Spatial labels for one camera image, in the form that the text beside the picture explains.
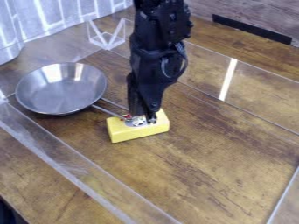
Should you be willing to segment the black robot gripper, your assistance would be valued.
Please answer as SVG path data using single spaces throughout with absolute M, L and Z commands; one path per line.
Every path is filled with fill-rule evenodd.
M 154 124 L 161 107 L 164 90 L 177 81 L 185 67 L 185 56 L 173 52 L 161 58 L 146 59 L 130 53 L 131 71 L 125 77 L 126 104 L 130 116 L 145 115 L 146 123 Z

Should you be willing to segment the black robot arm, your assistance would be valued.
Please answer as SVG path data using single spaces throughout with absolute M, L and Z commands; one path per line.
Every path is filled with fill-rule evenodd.
M 127 110 L 130 116 L 141 116 L 148 123 L 154 123 L 164 90 L 188 66 L 182 41 L 190 36 L 190 11 L 182 0 L 133 0 L 133 3 Z

